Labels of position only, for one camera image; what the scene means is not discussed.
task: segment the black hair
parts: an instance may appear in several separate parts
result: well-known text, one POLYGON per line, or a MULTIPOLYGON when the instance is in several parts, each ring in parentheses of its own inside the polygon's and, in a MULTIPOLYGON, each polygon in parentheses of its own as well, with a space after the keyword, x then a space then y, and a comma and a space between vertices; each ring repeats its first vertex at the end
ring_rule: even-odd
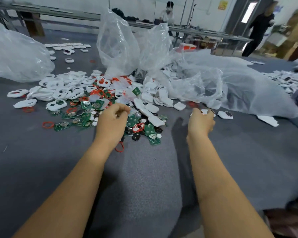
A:
POLYGON ((173 2, 172 2, 172 1, 169 1, 169 2, 167 3, 167 7, 171 7, 171 8, 173 8, 173 2))

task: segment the person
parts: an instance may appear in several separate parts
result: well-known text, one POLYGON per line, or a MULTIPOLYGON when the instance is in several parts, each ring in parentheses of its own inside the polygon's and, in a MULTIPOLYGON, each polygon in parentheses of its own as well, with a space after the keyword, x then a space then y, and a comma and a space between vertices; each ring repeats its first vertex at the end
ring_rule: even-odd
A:
POLYGON ((268 27, 272 27, 274 25, 275 15, 273 14, 273 12, 277 4, 277 1, 271 3, 269 7, 266 9, 266 11, 258 15, 255 18, 255 20, 250 24, 249 28, 253 27, 253 31, 249 38, 253 39, 253 41, 251 41, 245 47, 242 53, 243 57, 248 57, 249 55, 251 55, 253 51, 255 51, 258 45, 262 42, 264 34, 267 31, 268 27))
POLYGON ((160 15, 160 20, 163 22, 167 22, 169 26, 174 25, 174 15, 173 15, 173 2, 167 2, 167 9, 163 10, 160 15))
MULTIPOLYGON (((83 236, 104 164, 123 136, 129 113, 128 106, 116 103, 99 116, 91 147, 13 238, 83 236)), ((214 124, 213 112, 204 115, 194 108, 187 135, 205 237, 273 238, 208 138, 214 124)))

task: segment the metal table frame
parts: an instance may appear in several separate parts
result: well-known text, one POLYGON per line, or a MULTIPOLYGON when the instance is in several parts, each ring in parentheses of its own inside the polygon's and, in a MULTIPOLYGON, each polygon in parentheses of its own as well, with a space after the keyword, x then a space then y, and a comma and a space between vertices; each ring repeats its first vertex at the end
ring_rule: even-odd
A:
MULTIPOLYGON (((13 25, 12 20, 20 20, 21 25, 24 26, 23 20, 25 20, 25 18, 23 18, 20 15, 21 11, 36 13, 41 15, 79 19, 79 20, 100 21, 100 14, 96 14, 96 13, 61 9, 61 8, 55 8, 55 7, 45 7, 45 6, 38 6, 33 4, 18 3, 18 2, 9 3, 9 4, 0 3, 0 18, 6 19, 9 22, 9 24, 15 29, 16 27, 13 25), (11 17, 8 14, 7 10, 15 10, 17 12, 18 17, 11 17)), ((71 24, 67 22, 49 21, 49 20, 41 20, 41 19, 35 19, 35 21, 99 29, 99 27, 96 27, 96 26, 77 25, 77 24, 71 24)), ((128 23, 131 27, 139 27, 139 28, 145 28, 145 29, 151 29, 153 27, 152 24, 147 24, 147 23, 139 23, 139 22, 133 22, 133 21, 129 21, 128 23)), ((238 41, 236 46, 238 46, 240 42, 251 41, 251 39, 241 37, 241 36, 233 36, 223 32, 196 30, 194 28, 169 27, 169 30, 174 32, 184 33, 185 36, 192 35, 192 36, 200 36, 200 37, 208 36, 210 38, 220 38, 220 40, 215 41, 216 45, 214 49, 216 49, 218 45, 221 44, 223 39, 238 41)))

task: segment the gray floor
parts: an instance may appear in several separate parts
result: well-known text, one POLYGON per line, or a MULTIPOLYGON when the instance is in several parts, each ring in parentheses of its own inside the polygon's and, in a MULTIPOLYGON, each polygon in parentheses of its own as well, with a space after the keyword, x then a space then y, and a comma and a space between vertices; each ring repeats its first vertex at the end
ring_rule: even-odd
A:
MULTIPOLYGON (((76 51, 70 57, 73 64, 66 64, 68 56, 56 51, 53 73, 68 72, 67 67, 87 73, 105 70, 95 35, 47 30, 39 40, 67 42, 61 38, 92 48, 88 53, 76 51)), ((258 66, 267 72, 278 67, 291 68, 291 64, 267 60, 267 65, 258 66)), ((49 116, 45 102, 38 102, 36 111, 29 114, 14 109, 16 100, 6 94, 34 85, 0 78, 0 238, 10 237, 51 194, 95 134, 93 129, 43 129, 42 122, 60 120, 49 116)), ((191 109, 161 107, 159 113, 169 117, 161 145, 150 146, 145 138, 137 142, 126 138, 125 151, 108 158, 88 225, 89 237, 179 237, 200 227, 186 145, 191 109)), ((283 207, 298 196, 298 128, 286 119, 278 118, 280 126, 273 128, 256 116, 232 113, 233 120, 215 118, 210 139, 219 156, 257 210, 283 207)))

